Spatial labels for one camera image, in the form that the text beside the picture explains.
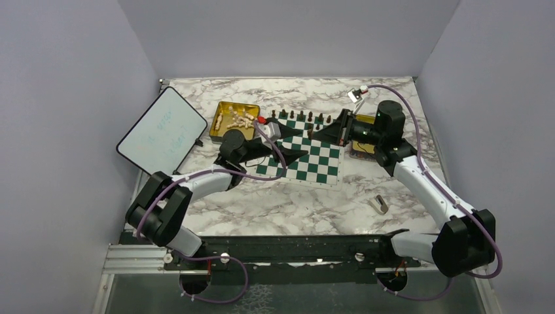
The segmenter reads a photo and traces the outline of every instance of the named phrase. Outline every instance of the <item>chessboard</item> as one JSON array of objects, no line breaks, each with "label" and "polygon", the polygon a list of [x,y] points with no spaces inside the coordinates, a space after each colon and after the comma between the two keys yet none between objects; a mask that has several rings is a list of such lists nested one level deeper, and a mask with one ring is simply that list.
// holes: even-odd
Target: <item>chessboard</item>
[{"label": "chessboard", "polygon": [[[324,116],[322,121],[319,121],[318,115],[314,114],[312,121],[308,122],[306,112],[301,116],[300,112],[296,111],[294,111],[293,118],[291,118],[290,111],[287,111],[285,116],[276,111],[276,118],[290,128],[303,130],[302,135],[279,139],[276,143],[285,148],[308,151],[307,155],[289,165],[285,176],[279,181],[327,190],[341,190],[344,148],[308,139],[310,124],[313,124],[313,131],[316,132],[318,131],[317,125],[321,130],[323,126],[330,124],[333,120],[327,122],[327,116]],[[279,161],[274,161],[273,158],[264,159],[256,167],[257,174],[269,177],[275,177],[282,171],[283,168]]]}]

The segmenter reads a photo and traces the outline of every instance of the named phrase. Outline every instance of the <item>tray of chess pieces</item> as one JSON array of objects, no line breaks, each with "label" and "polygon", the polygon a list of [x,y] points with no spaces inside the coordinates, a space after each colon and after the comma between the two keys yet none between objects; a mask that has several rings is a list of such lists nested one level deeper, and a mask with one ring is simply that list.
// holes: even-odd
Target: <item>tray of chess pieces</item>
[{"label": "tray of chess pieces", "polygon": [[245,139],[253,139],[255,136],[253,121],[259,114],[258,105],[220,101],[210,127],[210,138],[214,143],[221,143],[227,131],[236,129],[243,133]]}]

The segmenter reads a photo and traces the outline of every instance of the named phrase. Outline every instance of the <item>marble tabletop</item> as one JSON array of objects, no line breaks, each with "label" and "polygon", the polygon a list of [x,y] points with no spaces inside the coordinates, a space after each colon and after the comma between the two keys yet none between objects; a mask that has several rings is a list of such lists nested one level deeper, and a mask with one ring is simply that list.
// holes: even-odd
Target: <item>marble tabletop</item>
[{"label": "marble tabletop", "polygon": [[[425,121],[416,88],[410,77],[401,78],[188,78],[170,80],[174,87],[211,124],[218,102],[257,104],[261,115],[272,109],[294,109],[336,116],[352,109],[346,96],[362,84],[385,84],[398,90],[416,116],[423,139],[423,156],[441,178],[439,159]],[[387,91],[373,89],[359,114],[374,115],[379,102],[399,101]],[[404,136],[416,144],[414,126],[407,113]],[[208,129],[179,167],[188,173],[210,166],[219,145],[212,143]],[[409,228],[417,232],[437,230],[422,204],[399,181],[377,163],[345,155],[341,191],[330,191],[281,182],[244,179],[232,190],[212,194],[191,204],[184,225],[200,236],[382,234]],[[379,215],[369,205],[382,195],[389,212]]]}]

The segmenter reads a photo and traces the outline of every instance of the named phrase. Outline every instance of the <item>screw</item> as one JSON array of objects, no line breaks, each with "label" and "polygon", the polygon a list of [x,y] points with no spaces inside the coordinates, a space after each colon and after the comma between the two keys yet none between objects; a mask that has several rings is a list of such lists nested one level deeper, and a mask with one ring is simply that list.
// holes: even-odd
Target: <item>screw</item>
[{"label": "screw", "polygon": [[363,253],[357,253],[357,254],[355,254],[355,259],[356,259],[358,262],[362,262],[362,261],[364,260],[364,254],[363,254]]},{"label": "screw", "polygon": [[169,264],[171,263],[171,261],[173,261],[173,256],[170,253],[168,253],[164,255],[163,261],[165,264]]},{"label": "screw", "polygon": [[[229,254],[222,253],[221,257],[229,257]],[[229,263],[229,258],[220,258],[220,262],[222,262],[223,264],[227,264]]]}]

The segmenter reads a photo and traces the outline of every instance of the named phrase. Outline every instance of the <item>whiteboard stand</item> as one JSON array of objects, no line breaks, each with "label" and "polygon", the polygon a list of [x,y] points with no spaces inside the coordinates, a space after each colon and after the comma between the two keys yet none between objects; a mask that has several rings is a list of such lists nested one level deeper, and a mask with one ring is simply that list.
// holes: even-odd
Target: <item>whiteboard stand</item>
[{"label": "whiteboard stand", "polygon": [[144,172],[174,173],[208,122],[177,90],[167,87],[116,146],[117,152]]}]

